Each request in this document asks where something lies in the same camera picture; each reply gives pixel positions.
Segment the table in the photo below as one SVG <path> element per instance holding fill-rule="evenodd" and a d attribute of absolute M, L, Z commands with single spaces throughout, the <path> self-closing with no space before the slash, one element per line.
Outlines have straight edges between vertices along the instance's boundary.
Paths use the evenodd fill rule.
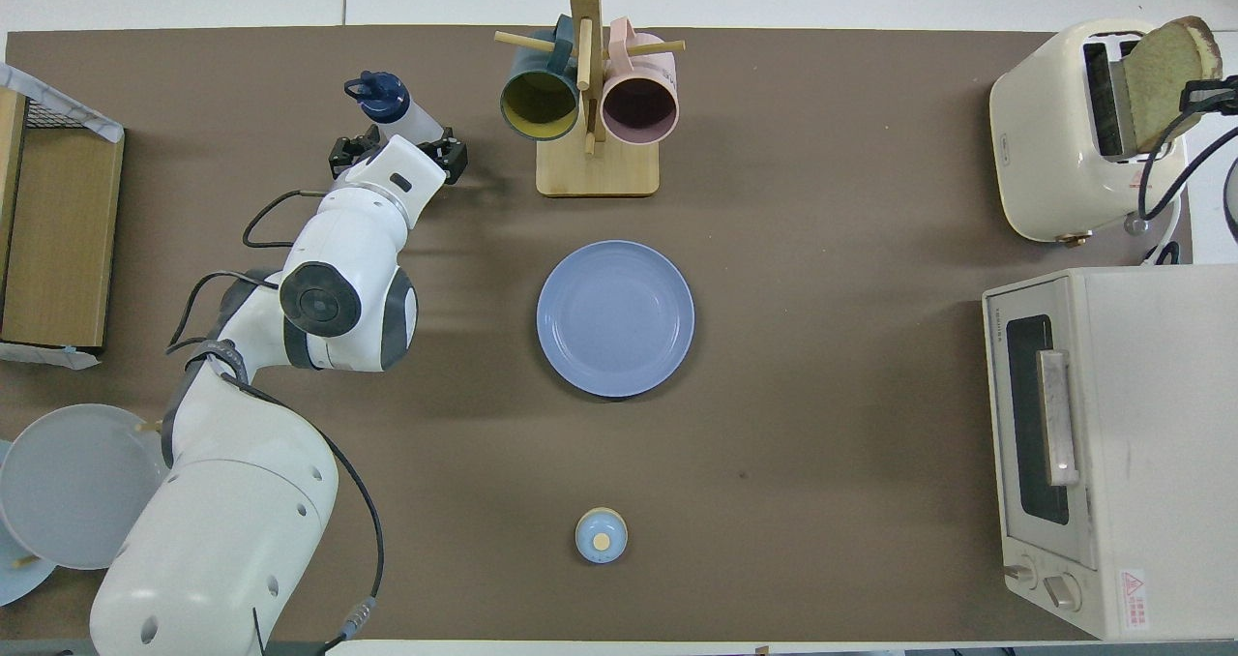
<path fill-rule="evenodd" d="M 1003 585 L 978 298 L 1135 264 L 1149 240 L 1112 228 L 1067 250 L 1006 228 L 987 93 L 1047 36 L 659 30 L 688 42 L 660 192 L 552 201 L 535 192 L 534 146 L 500 119 L 511 53 L 493 28 L 12 35 L 14 66 L 109 113 L 128 141 L 103 364 L 0 364 L 0 436 L 76 401 L 158 418 L 189 286 L 282 264 L 244 249 L 241 229 L 275 194 L 327 186 L 332 141 L 365 127 L 342 83 L 390 69 L 472 161 L 401 255 L 421 307 L 411 353 L 384 375 L 258 379 L 331 432 L 383 511 L 387 573 L 365 636 L 1083 637 Z M 291 238 L 311 212 L 284 207 L 260 236 Z M 603 238 L 662 251 L 697 304 L 683 365 L 630 401 L 558 379 L 534 328 L 553 265 Z M 614 566 L 572 546 L 597 505 L 631 532 Z M 364 506 L 342 485 L 274 637 L 328 636 L 371 563 Z M 84 636 L 99 580 L 57 571 L 0 609 L 0 639 Z"/>

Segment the metal mesh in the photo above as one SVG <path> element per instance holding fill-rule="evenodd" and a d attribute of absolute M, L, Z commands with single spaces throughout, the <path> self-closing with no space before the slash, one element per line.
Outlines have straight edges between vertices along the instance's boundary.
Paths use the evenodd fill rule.
<path fill-rule="evenodd" d="M 47 106 L 35 100 L 26 100 L 26 127 L 27 130 L 84 130 L 83 124 L 77 119 L 52 113 Z"/>

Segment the blue bottle cap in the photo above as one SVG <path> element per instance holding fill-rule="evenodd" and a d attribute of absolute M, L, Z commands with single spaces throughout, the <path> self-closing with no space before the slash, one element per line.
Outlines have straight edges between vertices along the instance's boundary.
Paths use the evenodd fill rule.
<path fill-rule="evenodd" d="M 409 110 L 409 88 L 390 73 L 361 71 L 361 78 L 344 83 L 344 92 L 376 124 L 399 121 Z"/>
<path fill-rule="evenodd" d="M 593 509 L 576 524 L 576 550 L 594 564 L 614 562 L 626 547 L 628 525 L 612 509 Z"/>

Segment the mug rack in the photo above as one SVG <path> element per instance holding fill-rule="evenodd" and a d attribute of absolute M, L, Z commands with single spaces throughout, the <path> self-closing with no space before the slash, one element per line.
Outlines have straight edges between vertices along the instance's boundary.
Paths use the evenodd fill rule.
<path fill-rule="evenodd" d="M 649 197 L 657 192 L 657 144 L 633 145 L 607 136 L 600 97 L 607 52 L 602 47 L 602 0 L 571 0 L 577 48 L 581 116 L 557 140 L 537 141 L 537 191 L 543 197 Z M 494 33 L 495 42 L 553 51 L 553 42 Z M 685 51 L 683 40 L 629 48 L 629 56 Z"/>

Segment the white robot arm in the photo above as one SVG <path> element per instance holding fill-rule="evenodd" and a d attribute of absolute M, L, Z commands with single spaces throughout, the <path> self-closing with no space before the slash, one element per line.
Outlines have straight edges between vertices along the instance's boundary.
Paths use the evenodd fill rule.
<path fill-rule="evenodd" d="M 396 256 L 444 179 L 392 136 L 337 179 L 281 272 L 224 296 L 163 421 L 171 472 L 93 604 L 100 655 L 262 651 L 322 538 L 338 474 L 312 423 L 256 397 L 249 379 L 267 365 L 385 370 L 407 352 L 417 302 Z"/>

